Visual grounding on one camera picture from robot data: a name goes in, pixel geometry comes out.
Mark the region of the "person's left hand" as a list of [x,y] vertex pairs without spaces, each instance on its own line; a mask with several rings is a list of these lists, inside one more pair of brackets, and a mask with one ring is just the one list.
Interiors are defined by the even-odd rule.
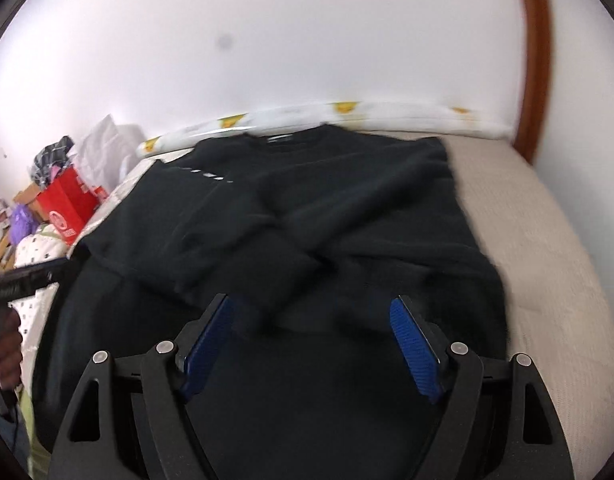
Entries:
[[6,311],[0,331],[0,388],[14,390],[22,380],[22,334],[20,318],[14,309]]

